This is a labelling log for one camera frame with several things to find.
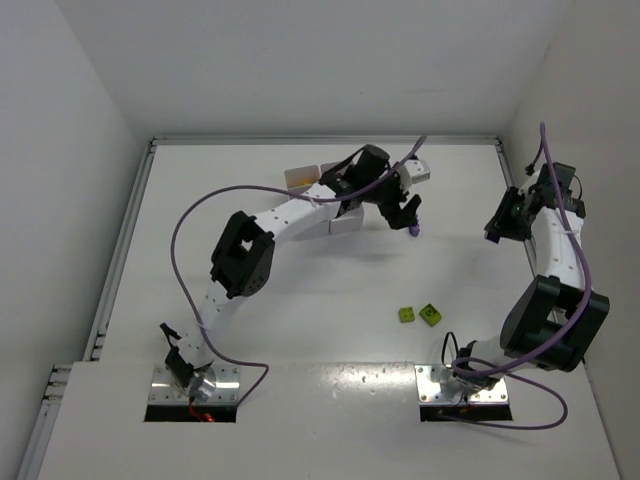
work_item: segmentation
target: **yellow-green block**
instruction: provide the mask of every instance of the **yellow-green block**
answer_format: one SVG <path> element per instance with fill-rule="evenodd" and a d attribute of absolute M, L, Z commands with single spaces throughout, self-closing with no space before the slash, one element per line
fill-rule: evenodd
<path fill-rule="evenodd" d="M 420 310 L 420 316 L 429 324 L 430 327 L 435 327 L 438 322 L 442 320 L 440 312 L 431 304 Z"/>
<path fill-rule="evenodd" d="M 413 313 L 413 307 L 403 307 L 398 310 L 401 323 L 413 322 L 416 319 L 416 314 Z"/>

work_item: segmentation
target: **purple gripper tip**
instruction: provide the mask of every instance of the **purple gripper tip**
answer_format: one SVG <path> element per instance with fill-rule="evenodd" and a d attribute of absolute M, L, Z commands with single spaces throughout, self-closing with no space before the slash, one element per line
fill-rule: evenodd
<path fill-rule="evenodd" d="M 411 234 L 412 237 L 417 237 L 418 235 L 420 235 L 420 223 L 417 220 L 415 225 L 411 225 L 409 227 L 409 234 Z"/>

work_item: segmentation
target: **metal base plate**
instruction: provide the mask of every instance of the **metal base plate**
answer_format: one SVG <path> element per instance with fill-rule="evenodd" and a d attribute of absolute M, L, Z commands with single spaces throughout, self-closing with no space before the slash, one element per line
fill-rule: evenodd
<path fill-rule="evenodd" d="M 213 394 L 206 400 L 198 399 L 196 405 L 209 407 L 233 407 L 238 402 L 240 391 L 240 369 L 235 365 L 211 365 L 215 381 L 210 383 Z M 188 395 L 182 390 L 171 372 L 165 367 L 156 366 L 151 379 L 148 405 L 188 406 Z"/>
<path fill-rule="evenodd" d="M 466 396 L 446 366 L 416 365 L 415 369 L 420 419 L 423 422 L 453 420 L 448 417 L 474 421 L 512 420 L 504 379 L 491 390 Z"/>

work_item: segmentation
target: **white wall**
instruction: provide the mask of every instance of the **white wall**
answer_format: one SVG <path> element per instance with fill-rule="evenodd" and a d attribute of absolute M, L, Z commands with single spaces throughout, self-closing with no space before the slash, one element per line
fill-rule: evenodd
<path fill-rule="evenodd" d="M 0 479 L 81 358 L 141 153 L 53 0 L 0 14 Z"/>
<path fill-rule="evenodd" d="M 584 185 L 584 247 L 594 289 L 611 299 L 587 366 L 627 479 L 640 478 L 639 25 L 636 0 L 574 2 L 505 137 L 522 181 L 545 120 L 554 160 L 577 167 Z"/>
<path fill-rule="evenodd" d="M 569 0 L 57 0 L 141 136 L 496 133 Z"/>

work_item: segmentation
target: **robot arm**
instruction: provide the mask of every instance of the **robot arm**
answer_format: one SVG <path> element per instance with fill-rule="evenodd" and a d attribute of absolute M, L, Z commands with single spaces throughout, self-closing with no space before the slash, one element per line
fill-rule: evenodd
<path fill-rule="evenodd" d="M 584 203 L 572 198 L 569 190 L 575 169 L 557 163 L 554 168 L 571 230 L 580 243 Z M 564 229 L 547 165 L 522 188 L 507 190 L 485 230 L 486 238 L 495 243 L 502 237 L 518 241 L 530 239 L 536 251 L 536 276 L 507 316 L 500 335 L 486 341 L 471 342 L 458 355 L 458 358 L 480 358 L 502 366 L 542 345 L 561 328 L 560 324 L 549 320 L 549 316 L 555 312 L 568 318 L 576 311 L 584 294 L 584 275 Z M 609 299 L 592 292 L 580 321 L 569 333 L 519 368 L 570 372 L 580 363 L 608 311 Z M 490 388 L 502 376 L 461 376 L 460 380 L 479 390 Z"/>
<path fill-rule="evenodd" d="M 242 211 L 231 216 L 211 256 L 211 282 L 199 309 L 202 325 L 194 325 L 180 337 L 165 360 L 183 388 L 187 387 L 194 372 L 213 360 L 213 354 L 203 343 L 201 328 L 215 339 L 216 334 L 231 323 L 233 314 L 246 298 L 257 293 L 269 279 L 276 246 L 314 225 L 358 208 L 363 202 L 377 205 L 392 229 L 416 224 L 416 210 L 421 200 L 418 195 L 408 200 L 409 188 L 429 179 L 429 167 L 424 161 L 413 158 L 393 175 L 379 181 L 390 168 L 389 155 L 385 151 L 365 145 L 326 171 L 305 193 L 307 198 L 337 199 L 335 202 L 316 203 L 294 198 L 253 216 Z M 350 194 L 376 181 L 375 187 L 350 198 Z"/>

